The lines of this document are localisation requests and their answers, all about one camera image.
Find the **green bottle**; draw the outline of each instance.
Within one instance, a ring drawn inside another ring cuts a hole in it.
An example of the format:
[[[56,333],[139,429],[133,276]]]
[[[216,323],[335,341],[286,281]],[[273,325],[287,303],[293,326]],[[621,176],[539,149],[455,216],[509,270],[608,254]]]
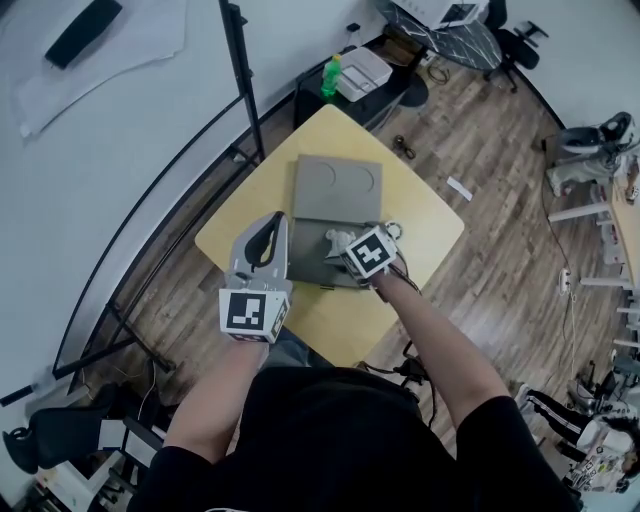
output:
[[[327,98],[333,96],[338,88],[338,78],[340,78],[340,73],[342,73],[340,58],[340,55],[334,55],[331,62],[329,62],[324,70],[324,80],[322,81],[322,87],[320,90]]]

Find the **white box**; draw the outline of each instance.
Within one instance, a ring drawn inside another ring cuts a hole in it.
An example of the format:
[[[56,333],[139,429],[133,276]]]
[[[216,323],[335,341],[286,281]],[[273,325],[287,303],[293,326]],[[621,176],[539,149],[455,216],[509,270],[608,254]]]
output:
[[[389,64],[364,47],[345,53],[340,59],[340,66],[342,74],[338,78],[338,92],[349,101],[358,101],[386,84],[393,72]]]

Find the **yellow table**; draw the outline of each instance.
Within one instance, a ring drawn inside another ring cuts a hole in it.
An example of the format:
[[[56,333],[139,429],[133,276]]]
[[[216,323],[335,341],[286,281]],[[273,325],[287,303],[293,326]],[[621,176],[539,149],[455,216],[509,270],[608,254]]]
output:
[[[423,287],[462,234],[462,220],[375,137],[331,105],[285,140],[225,201],[196,236],[196,245],[227,270],[235,238],[276,210],[290,218],[298,156],[323,155],[382,164],[382,219],[402,225],[398,246]],[[373,292],[322,290],[294,283],[285,326],[336,366],[363,360],[396,321]]]

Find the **white wall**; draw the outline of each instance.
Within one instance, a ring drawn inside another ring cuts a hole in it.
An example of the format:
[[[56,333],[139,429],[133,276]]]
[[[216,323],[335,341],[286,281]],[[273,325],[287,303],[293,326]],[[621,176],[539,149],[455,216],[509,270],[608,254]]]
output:
[[[38,2],[19,0],[5,21]],[[345,45],[347,24],[360,23],[364,40],[383,26],[366,0],[239,4],[249,20],[245,34],[260,114],[292,90],[296,75]],[[236,95],[217,8],[213,0],[190,0],[183,53],[103,84],[29,143],[11,116],[7,85],[0,85],[0,396],[52,364],[80,292],[117,227],[171,157]],[[72,331],[69,358],[81,350],[96,312],[158,222],[247,127],[240,104],[148,198],[114,247],[108,272],[97,279]],[[0,410],[0,429],[18,426],[23,407]],[[14,503],[27,481],[0,446],[0,494]]]
[[[508,0],[511,28],[531,20],[540,64],[523,70],[567,127],[626,110],[640,120],[640,13],[630,0]]]

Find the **black chair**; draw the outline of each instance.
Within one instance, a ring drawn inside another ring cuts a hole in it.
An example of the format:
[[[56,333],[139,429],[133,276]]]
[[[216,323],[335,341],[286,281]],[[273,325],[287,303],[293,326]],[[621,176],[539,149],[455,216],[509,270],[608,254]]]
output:
[[[549,34],[531,21],[527,22],[529,28],[525,32],[515,29],[514,34],[502,28],[506,22],[506,0],[490,0],[488,16],[484,24],[495,36],[500,45],[503,55],[500,69],[502,69],[511,82],[511,92],[516,93],[518,92],[518,85],[511,75],[516,69],[516,63],[526,69],[534,69],[538,65],[538,62],[540,62],[540,55],[533,49],[537,48],[538,44],[531,39],[531,36],[540,33],[545,37],[549,37]],[[495,71],[486,73],[484,75],[485,80],[490,80],[494,72]]]
[[[143,404],[142,397],[130,383],[106,384],[90,406],[40,409],[29,418],[27,428],[3,432],[2,437],[13,462],[26,473],[35,474],[38,468],[50,469],[66,461],[80,461],[99,451],[103,420],[121,420],[126,430],[122,444],[114,448],[125,456],[125,463],[122,473],[112,470],[110,474],[122,487],[134,492],[136,487],[130,484],[134,466],[139,469],[138,480],[140,471],[146,468],[127,453],[128,436],[133,433],[154,451],[159,450],[162,440],[151,428],[156,425],[166,432],[177,407],[162,405],[155,385]]]

